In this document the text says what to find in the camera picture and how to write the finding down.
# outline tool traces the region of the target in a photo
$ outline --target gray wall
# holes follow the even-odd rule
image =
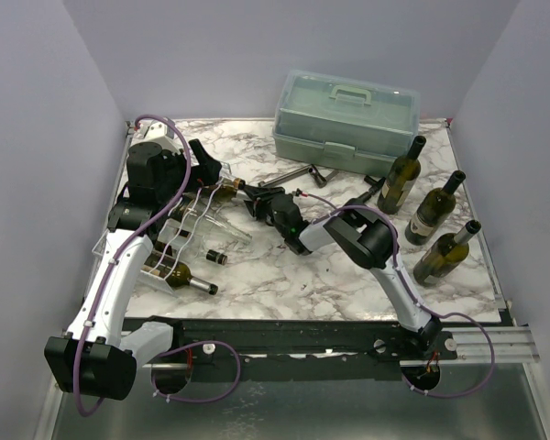
[[[63,0],[125,116],[273,116],[291,68],[453,116],[517,0]]]
[[[550,386],[550,0],[522,0],[454,122],[503,293]]]
[[[78,310],[124,123],[59,0],[0,2],[0,439],[32,438],[42,351]]]

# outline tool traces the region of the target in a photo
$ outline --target translucent plastic container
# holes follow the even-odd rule
[[[292,71],[273,137],[283,158],[385,176],[412,144],[419,118],[417,92]]]

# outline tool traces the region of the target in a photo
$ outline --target wire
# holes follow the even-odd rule
[[[382,213],[379,209],[372,208],[370,206],[351,204],[351,205],[348,205],[348,206],[340,206],[339,208],[336,208],[334,211],[332,211],[330,214],[323,215],[322,217],[319,217],[319,218],[315,219],[313,221],[313,224],[320,223],[320,222],[324,221],[325,219],[330,218],[332,215],[336,215],[336,214],[339,214],[343,211],[350,211],[350,210],[353,210],[353,209],[362,209],[362,210],[365,210],[365,211],[370,211],[371,213],[377,215],[379,217],[379,220],[381,222],[383,222],[385,225],[387,225],[387,227],[389,228],[389,230],[391,232],[391,237],[393,239],[393,252],[392,252],[393,268],[397,272],[397,276],[400,278],[401,284],[403,284],[403,286],[405,287],[405,291],[408,293],[408,295],[410,296],[412,301],[415,303],[415,305],[417,307],[419,307],[421,310],[425,311],[426,313],[428,313],[432,316],[435,316],[436,318],[441,319],[441,320],[445,320],[445,319],[451,318],[453,316],[460,316],[461,318],[466,319],[467,321],[472,323],[474,326],[476,326],[478,328],[478,330],[480,330],[480,332],[485,336],[485,339],[487,339],[487,344],[489,345],[489,352],[490,352],[489,371],[485,375],[485,378],[483,378],[483,380],[479,384],[477,384],[476,386],[474,386],[474,387],[472,387],[468,390],[461,391],[461,392],[456,392],[456,393],[453,393],[453,394],[442,394],[442,393],[438,393],[438,392],[430,392],[428,390],[420,390],[419,388],[416,388],[415,386],[413,386],[412,383],[410,381],[408,381],[405,376],[403,376],[403,380],[405,381],[405,383],[407,383],[409,385],[410,390],[412,390],[414,392],[417,392],[419,394],[422,394],[424,396],[435,397],[436,399],[455,399],[455,398],[458,398],[458,397],[468,396],[469,394],[472,394],[473,392],[478,391],[481,388],[483,388],[485,385],[487,385],[487,383],[491,379],[491,376],[493,376],[493,372],[495,371],[495,347],[493,346],[493,341],[491,341],[489,333],[487,333],[487,330],[485,330],[485,327],[483,327],[481,324],[479,324],[477,321],[475,321],[473,318],[471,318],[467,314],[460,313],[460,312],[451,312],[451,313],[447,313],[447,314],[440,314],[440,313],[437,313],[437,312],[433,311],[432,309],[426,307],[422,303],[420,303],[420,300],[415,296],[415,293],[413,293],[413,291],[410,289],[408,281],[405,279],[405,277],[402,274],[402,271],[399,269],[399,264],[397,262],[397,256],[398,256],[398,251],[399,251],[399,247],[398,247],[398,243],[397,243],[397,229],[395,228],[395,226],[393,225],[393,223],[391,222],[391,220],[389,219],[388,216],[386,216],[384,213]]]
[[[198,204],[198,200],[200,200],[200,194],[202,193],[202,186],[198,189],[198,193],[195,195],[195,200],[193,201],[193,205],[192,205],[192,208],[190,209],[187,209],[186,210],[186,213],[183,215],[183,217],[181,218],[181,224],[180,224],[180,228],[177,230],[177,232],[175,233],[175,236],[173,236],[173,238],[165,245],[165,248],[163,249],[163,253],[161,254],[161,256],[159,257],[159,261],[157,261],[157,264],[155,265],[154,268],[152,268],[151,270],[148,271],[148,273],[152,273],[153,270],[155,270],[156,268],[158,268],[160,266],[160,264],[163,262],[163,259],[165,259],[165,254],[167,253],[167,249],[169,249],[169,247],[171,246],[171,243],[173,243],[173,241],[175,241],[175,239],[177,237],[180,237],[180,233],[182,232],[182,229],[183,229],[183,225],[185,223],[185,219],[187,218],[187,216],[193,211],[193,209],[195,208],[195,206]]]
[[[130,243],[136,237],[140,236],[143,232],[147,230],[149,226],[154,224],[157,220],[159,220],[166,213],[168,213],[169,210],[180,200],[180,198],[182,197],[183,191],[185,191],[185,186],[187,185],[188,180],[190,180],[190,175],[192,173],[192,155],[190,154],[189,145],[187,143],[187,140],[183,136],[182,132],[175,126],[175,124],[173,124],[173,121],[171,121],[169,118],[164,118],[157,115],[141,115],[135,121],[135,125],[138,127],[140,121],[142,121],[143,119],[153,119],[155,121],[159,121],[165,124],[179,138],[179,140],[183,144],[183,154],[185,156],[185,175],[183,176],[183,182],[181,183],[179,190],[177,190],[175,195],[171,198],[171,200],[169,200],[169,202],[165,205],[165,207],[163,207],[163,209],[161,209],[158,213],[156,213],[153,217],[151,217],[146,223],[141,225],[135,232],[133,232],[125,240],[125,242],[118,247],[115,254],[108,262],[108,267],[104,272],[104,276],[102,277],[102,280],[100,281],[100,285],[98,286],[98,289],[96,291],[95,297],[93,298],[92,307],[90,308],[90,311],[88,313],[86,325],[83,327],[82,335],[80,336],[80,339],[78,341],[77,348],[75,350],[75,356],[73,358],[73,399],[75,400],[75,406],[77,407],[78,413],[83,417],[89,417],[90,415],[94,414],[97,411],[97,409],[100,407],[102,402],[104,401],[104,398],[101,397],[100,399],[98,399],[96,404],[89,410],[86,410],[83,407],[83,403],[82,403],[82,395],[80,393],[80,364],[82,362],[83,346],[85,345],[85,341],[88,337],[88,333],[90,332],[90,328],[92,328],[88,326],[87,323],[92,322],[92,320],[95,317],[95,314],[98,310],[98,306],[100,305],[100,301],[102,301],[102,296],[104,295],[106,284],[110,280],[110,276],[112,275],[112,272],[116,267],[116,262],[118,261],[118,259],[120,259],[124,251],[127,249]]]
[[[336,209],[335,204],[333,204],[329,200],[326,200],[324,197],[320,197],[319,195],[309,194],[308,192],[302,192],[300,195],[302,195],[303,197],[312,197],[315,200],[319,200],[320,202],[323,202],[323,203],[329,205],[332,209]]]
[[[167,273],[167,275],[165,275],[165,277],[163,277],[164,280],[168,279],[173,273],[173,271],[175,270],[175,268],[177,268],[177,265],[179,264],[180,256],[182,255],[183,250],[187,247],[187,245],[190,244],[190,241],[192,241],[193,234],[195,234],[195,229],[198,227],[198,224],[202,221],[202,219],[210,209],[210,205],[212,204],[212,199],[214,198],[214,194],[216,194],[216,192],[220,189],[221,186],[222,186],[222,179],[218,181],[218,183],[216,184],[216,187],[210,194],[210,198],[208,199],[208,205],[206,205],[202,214],[195,220],[195,223],[193,224],[193,229],[190,232],[190,236],[188,236],[187,241],[183,243],[183,246],[180,247],[180,251],[177,253],[177,257],[175,257],[175,261],[173,262],[173,266],[171,266],[171,270]]]
[[[162,392],[159,391],[159,388],[157,387],[157,382],[156,382],[155,376],[151,375],[151,384],[153,385],[153,388],[155,389],[155,393],[153,394],[153,396],[160,395],[160,396],[166,398],[167,402],[169,400],[172,400],[172,401],[176,401],[176,402],[186,402],[186,403],[211,403],[211,402],[217,402],[217,401],[220,401],[221,399],[224,399],[224,397],[226,397],[228,394],[230,394],[232,391],[234,391],[235,388],[237,387],[238,383],[240,382],[240,372],[241,372],[240,356],[238,355],[237,351],[234,348],[232,348],[232,346],[227,344],[226,342],[222,342],[222,341],[194,342],[192,344],[188,344],[187,346],[180,346],[179,348],[175,348],[174,350],[170,350],[170,351],[167,351],[165,353],[162,353],[162,354],[159,355],[159,357],[164,358],[166,356],[171,356],[171,355],[174,355],[176,353],[180,353],[184,350],[199,347],[199,346],[203,346],[205,344],[214,344],[215,346],[225,347],[228,350],[230,350],[230,352],[234,355],[235,361],[236,361],[236,376],[235,376],[235,379],[232,382],[232,385],[230,385],[230,388],[228,388],[228,390],[224,391],[222,394],[219,394],[215,397],[210,397],[208,399],[190,399],[188,397],[180,397],[180,396],[177,396],[177,395],[163,394]]]

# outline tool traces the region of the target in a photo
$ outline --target white marble surface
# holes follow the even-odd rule
[[[299,162],[275,155],[270,120],[179,121],[188,138],[199,138],[216,159],[227,161],[232,172],[249,183],[266,181],[301,166]],[[455,232],[471,218],[464,190],[458,204],[431,242],[415,247],[402,236],[409,218],[424,196],[446,182],[457,168],[442,121],[420,125],[428,141],[420,157],[422,174],[397,215],[392,217],[400,232],[403,260],[408,270],[445,232]],[[305,192],[343,204],[368,186],[363,176],[341,171],[325,188],[318,189],[308,175],[286,183],[288,190]],[[373,205],[376,197],[369,201]],[[328,208],[305,198],[297,199],[306,219],[325,214]],[[222,213],[235,226],[253,236],[247,247],[228,251],[224,267],[196,259],[191,264],[195,276],[217,284],[220,292],[212,297],[184,288],[177,297],[137,284],[127,316],[153,314],[180,318],[299,319],[299,320],[395,320],[395,312],[377,281],[359,268],[336,245],[323,247],[312,255],[299,257],[283,245],[272,227],[253,221],[242,205],[227,205]],[[490,275],[479,241],[470,243],[467,260],[440,285],[418,286],[432,309],[441,314],[462,312],[482,322],[499,322]]]

